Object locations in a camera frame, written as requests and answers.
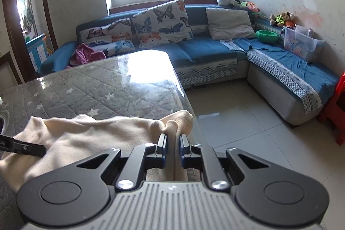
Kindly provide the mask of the cream beige garment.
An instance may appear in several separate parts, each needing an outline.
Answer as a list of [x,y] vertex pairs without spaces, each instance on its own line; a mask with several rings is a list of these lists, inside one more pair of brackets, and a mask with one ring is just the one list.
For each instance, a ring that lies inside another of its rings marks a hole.
[[149,181],[186,180],[187,173],[178,159],[178,138],[190,134],[193,116],[180,110],[160,120],[116,116],[96,120],[81,114],[73,119],[31,117],[16,140],[44,145],[44,157],[5,152],[1,157],[1,176],[13,191],[30,179],[80,161],[110,148],[130,152],[135,146],[157,143],[167,135],[168,155],[164,169],[147,172]]

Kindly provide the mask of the grey quilted star table cover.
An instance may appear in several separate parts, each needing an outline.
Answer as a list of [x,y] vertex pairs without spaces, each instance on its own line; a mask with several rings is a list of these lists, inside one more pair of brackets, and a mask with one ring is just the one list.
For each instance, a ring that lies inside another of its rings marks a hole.
[[[201,131],[168,55],[147,50],[68,68],[18,85],[1,94],[1,133],[14,138],[31,117],[73,119],[85,114],[96,120],[137,117],[160,120],[180,110],[193,116],[188,139],[199,142]],[[23,221],[16,193],[1,176],[1,228],[20,229]]]

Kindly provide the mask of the blue white small cabinet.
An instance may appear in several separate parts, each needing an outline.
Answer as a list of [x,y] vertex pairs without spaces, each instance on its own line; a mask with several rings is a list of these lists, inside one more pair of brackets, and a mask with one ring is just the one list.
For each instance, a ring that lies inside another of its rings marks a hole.
[[30,60],[33,64],[34,70],[39,71],[42,63],[46,61],[49,56],[46,47],[46,35],[41,34],[26,43],[26,48],[29,53]]

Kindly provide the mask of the blue corner sofa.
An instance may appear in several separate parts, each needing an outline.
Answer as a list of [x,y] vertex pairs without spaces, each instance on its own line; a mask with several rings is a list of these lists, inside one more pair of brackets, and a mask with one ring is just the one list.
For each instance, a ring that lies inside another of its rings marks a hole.
[[292,125],[303,124],[317,116],[333,96],[339,77],[321,63],[308,63],[277,44],[261,42],[257,36],[252,39],[212,39],[206,8],[248,11],[252,25],[254,15],[248,9],[186,4],[185,8],[194,35],[192,40],[141,49],[132,16],[145,9],[117,13],[77,26],[77,38],[72,46],[76,49],[82,44],[79,40],[82,30],[129,18],[135,46],[131,53],[143,55],[147,50],[165,52],[183,87],[246,78]]

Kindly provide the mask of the magenta cloth on sofa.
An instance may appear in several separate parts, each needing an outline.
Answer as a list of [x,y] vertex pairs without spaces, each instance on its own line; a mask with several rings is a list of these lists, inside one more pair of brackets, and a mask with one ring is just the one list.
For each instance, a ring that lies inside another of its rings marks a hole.
[[106,55],[102,51],[95,51],[91,47],[82,43],[75,49],[67,68],[78,67],[80,65],[103,59],[106,59]]

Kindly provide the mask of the left butterfly print pillow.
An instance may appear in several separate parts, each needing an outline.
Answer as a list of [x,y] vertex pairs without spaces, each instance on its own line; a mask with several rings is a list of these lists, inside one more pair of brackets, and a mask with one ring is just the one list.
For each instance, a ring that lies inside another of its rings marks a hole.
[[94,51],[102,51],[106,57],[135,51],[129,18],[82,30],[79,32],[79,40]]

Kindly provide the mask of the butterfly print pillow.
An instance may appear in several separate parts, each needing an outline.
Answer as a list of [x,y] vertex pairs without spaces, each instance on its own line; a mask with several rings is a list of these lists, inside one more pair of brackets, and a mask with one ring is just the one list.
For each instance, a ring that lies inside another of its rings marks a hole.
[[135,51],[129,18],[82,30],[79,32],[79,40],[94,51],[102,51],[106,57]]
[[170,1],[132,16],[141,49],[192,40],[184,0]]

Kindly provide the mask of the right butterfly print pillow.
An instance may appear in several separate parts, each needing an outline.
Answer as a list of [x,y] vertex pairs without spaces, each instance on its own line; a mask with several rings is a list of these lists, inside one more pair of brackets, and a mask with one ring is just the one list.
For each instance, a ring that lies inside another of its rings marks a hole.
[[132,16],[141,49],[192,40],[184,0],[170,1]]

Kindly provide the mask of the grey plain cushion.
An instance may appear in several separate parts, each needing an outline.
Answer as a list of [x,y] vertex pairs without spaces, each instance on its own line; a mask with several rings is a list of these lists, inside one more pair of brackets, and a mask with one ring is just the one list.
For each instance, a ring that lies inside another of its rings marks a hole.
[[206,8],[208,31],[213,40],[256,38],[248,11]]

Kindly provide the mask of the green plastic bowl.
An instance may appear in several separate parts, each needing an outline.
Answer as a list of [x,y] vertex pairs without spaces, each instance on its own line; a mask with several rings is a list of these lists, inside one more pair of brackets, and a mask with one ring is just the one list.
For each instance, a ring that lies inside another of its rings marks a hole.
[[261,42],[267,44],[274,44],[279,39],[279,35],[277,35],[277,33],[268,30],[257,30],[256,36]]

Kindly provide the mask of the red plastic stool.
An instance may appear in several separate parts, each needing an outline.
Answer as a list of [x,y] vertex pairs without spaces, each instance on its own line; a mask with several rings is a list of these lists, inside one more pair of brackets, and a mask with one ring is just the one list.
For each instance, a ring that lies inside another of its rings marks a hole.
[[330,120],[337,128],[336,143],[344,144],[344,107],[339,105],[338,100],[344,96],[344,74],[340,77],[333,96],[328,100],[319,115],[321,123]]

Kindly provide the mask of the clear plastic storage box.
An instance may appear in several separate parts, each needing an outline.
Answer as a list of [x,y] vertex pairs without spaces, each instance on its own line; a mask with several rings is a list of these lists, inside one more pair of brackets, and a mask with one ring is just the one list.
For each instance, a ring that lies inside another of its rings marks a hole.
[[324,40],[309,36],[311,29],[297,26],[295,30],[288,27],[284,31],[284,48],[308,63],[319,61],[320,53],[325,45]]

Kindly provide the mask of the panda plush toy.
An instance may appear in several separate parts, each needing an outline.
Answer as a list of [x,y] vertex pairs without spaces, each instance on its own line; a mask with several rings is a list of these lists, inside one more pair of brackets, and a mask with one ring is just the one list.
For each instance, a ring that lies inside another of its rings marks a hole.
[[219,6],[235,6],[240,7],[241,1],[239,0],[216,0]]

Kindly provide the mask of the plush toys on sofa ledge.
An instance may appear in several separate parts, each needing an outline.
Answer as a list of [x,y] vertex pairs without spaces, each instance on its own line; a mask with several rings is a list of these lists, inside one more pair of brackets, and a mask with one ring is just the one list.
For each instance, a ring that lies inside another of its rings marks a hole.
[[279,28],[288,27],[290,29],[295,28],[294,22],[295,15],[290,12],[281,12],[279,15],[270,15],[270,25],[277,26]]

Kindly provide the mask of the dark wooden door frame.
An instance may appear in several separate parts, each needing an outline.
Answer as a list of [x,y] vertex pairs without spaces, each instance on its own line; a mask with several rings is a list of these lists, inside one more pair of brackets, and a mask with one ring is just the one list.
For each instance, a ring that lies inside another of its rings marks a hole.
[[56,51],[58,44],[54,35],[47,0],[1,0],[4,21],[11,43],[11,54],[24,82],[36,78],[39,66],[33,62],[26,42],[44,34],[44,46]]

